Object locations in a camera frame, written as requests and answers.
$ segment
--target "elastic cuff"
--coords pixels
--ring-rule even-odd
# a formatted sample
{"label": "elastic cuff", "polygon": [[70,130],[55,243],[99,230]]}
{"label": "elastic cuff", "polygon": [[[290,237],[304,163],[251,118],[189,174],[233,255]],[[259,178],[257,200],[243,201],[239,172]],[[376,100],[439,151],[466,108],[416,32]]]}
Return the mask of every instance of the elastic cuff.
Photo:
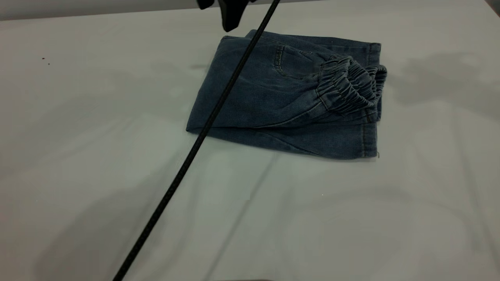
{"label": "elastic cuff", "polygon": [[381,65],[365,69],[351,56],[332,57],[321,67],[316,91],[327,110],[347,115],[376,107],[386,76]]}

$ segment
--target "pocket stitching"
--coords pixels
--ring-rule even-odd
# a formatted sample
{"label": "pocket stitching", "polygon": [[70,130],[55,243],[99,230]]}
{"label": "pocket stitching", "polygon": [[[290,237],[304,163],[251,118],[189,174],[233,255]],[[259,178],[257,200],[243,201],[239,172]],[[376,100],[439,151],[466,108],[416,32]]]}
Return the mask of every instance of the pocket stitching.
{"label": "pocket stitching", "polygon": [[[289,77],[289,78],[293,78],[293,79],[299,79],[299,80],[303,80],[303,79],[307,79],[307,78],[311,78],[311,77],[314,77],[314,76],[317,76],[320,72],[315,72],[315,73],[310,73],[310,74],[307,74],[307,75],[304,75],[304,76],[290,76],[288,75],[282,68],[282,58],[283,58],[283,53],[285,52],[285,48],[287,46],[286,45],[279,45],[278,48],[276,48],[276,55],[274,56],[274,69],[283,77]],[[299,50],[299,53],[301,54],[313,54],[313,52],[311,51],[302,51],[302,50]]]}
{"label": "pocket stitching", "polygon": [[293,117],[291,117],[291,118],[289,118],[289,119],[287,119],[287,120],[285,120],[285,121],[281,121],[281,122],[274,123],[274,124],[270,124],[270,125],[262,125],[262,126],[257,126],[257,127],[253,127],[253,129],[274,128],[274,127],[278,127],[278,126],[280,126],[280,125],[285,125],[285,124],[287,124],[287,123],[290,123],[290,122],[295,121],[296,119],[298,119],[298,118],[302,117],[304,114],[307,114],[307,113],[309,113],[309,112],[311,112],[311,111],[315,110],[315,109],[316,109],[316,107],[318,107],[318,106],[319,106],[319,105],[321,105],[321,104],[322,104],[322,101],[319,101],[319,102],[317,102],[315,105],[313,105],[311,108],[309,108],[308,110],[306,110],[306,111],[304,111],[304,112],[302,112],[302,113],[299,113],[299,114],[297,114],[297,115],[295,115],[295,116],[293,116]]}

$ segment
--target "denim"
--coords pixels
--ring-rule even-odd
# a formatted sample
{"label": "denim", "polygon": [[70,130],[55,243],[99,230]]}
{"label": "denim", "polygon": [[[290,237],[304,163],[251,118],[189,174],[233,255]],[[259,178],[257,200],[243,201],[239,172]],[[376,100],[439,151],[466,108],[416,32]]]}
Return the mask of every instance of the denim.
{"label": "denim", "polygon": [[[250,39],[220,41],[186,130],[199,133]],[[208,135],[333,159],[377,155],[381,45],[264,32]]]}

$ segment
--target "black pole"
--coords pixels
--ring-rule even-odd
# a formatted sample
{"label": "black pole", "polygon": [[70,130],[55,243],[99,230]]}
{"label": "black pole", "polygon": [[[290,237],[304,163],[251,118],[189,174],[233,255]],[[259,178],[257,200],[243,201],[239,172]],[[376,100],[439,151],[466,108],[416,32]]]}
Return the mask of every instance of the black pole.
{"label": "black pole", "polygon": [[222,92],[222,95],[220,96],[217,104],[212,110],[212,113],[210,113],[210,116],[208,117],[208,120],[206,121],[205,125],[203,126],[203,129],[198,135],[198,138],[194,142],[191,150],[187,154],[186,159],[184,160],[184,163],[179,169],[179,172],[177,172],[177,175],[173,179],[172,183],[170,184],[170,187],[166,191],[165,195],[159,202],[158,206],[154,210],[153,214],[151,215],[151,218],[149,218],[149,221],[147,222],[146,226],[144,227],[144,230],[142,230],[139,238],[133,245],[132,249],[130,252],[128,252],[128,255],[126,256],[125,260],[121,264],[120,268],[118,269],[118,272],[113,278],[113,281],[122,281],[129,271],[132,263],[136,259],[137,255],[141,251],[141,249],[144,246],[144,243],[148,239],[148,237],[151,234],[151,231],[153,231],[153,228],[157,224],[158,220],[160,219],[163,211],[167,207],[167,204],[170,202],[170,199],[172,199],[172,196],[176,192],[177,188],[179,187],[179,184],[183,180],[184,176],[186,175],[186,172],[188,171],[191,163],[193,162],[196,153],[198,153],[198,150],[202,146],[203,140],[205,137],[207,137],[207,134],[212,127],[212,124],[214,124],[215,119],[217,118],[217,115],[222,109],[222,106],[224,105],[224,102],[229,96],[229,93],[231,92],[231,89],[236,83],[236,80],[238,79],[238,76],[240,76],[240,73],[243,70],[243,67],[245,66],[245,63],[250,57],[250,53],[254,49],[254,47],[257,44],[257,41],[259,41],[259,38],[261,37],[262,33],[264,32],[264,29],[269,23],[269,20],[271,19],[271,16],[276,10],[276,7],[278,6],[278,3],[280,0],[274,0],[269,7],[269,10],[267,10],[267,13],[265,14],[264,19],[260,23],[260,26],[257,29],[257,32],[253,35],[252,39],[250,40],[250,43],[246,47],[245,53],[243,54],[243,57],[241,57],[236,69],[232,73],[231,78],[229,79],[229,82],[227,83],[224,91]]}

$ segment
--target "white table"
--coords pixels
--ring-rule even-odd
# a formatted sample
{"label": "white table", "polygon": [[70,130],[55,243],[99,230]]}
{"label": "white table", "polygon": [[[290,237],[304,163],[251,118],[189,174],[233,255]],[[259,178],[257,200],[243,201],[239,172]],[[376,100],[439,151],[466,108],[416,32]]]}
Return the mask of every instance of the white table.
{"label": "white table", "polygon": [[[267,30],[382,43],[380,158],[208,138],[127,280],[498,280],[488,5],[285,3]],[[224,34],[218,8],[0,22],[0,280],[111,280],[194,142],[185,125]]]}

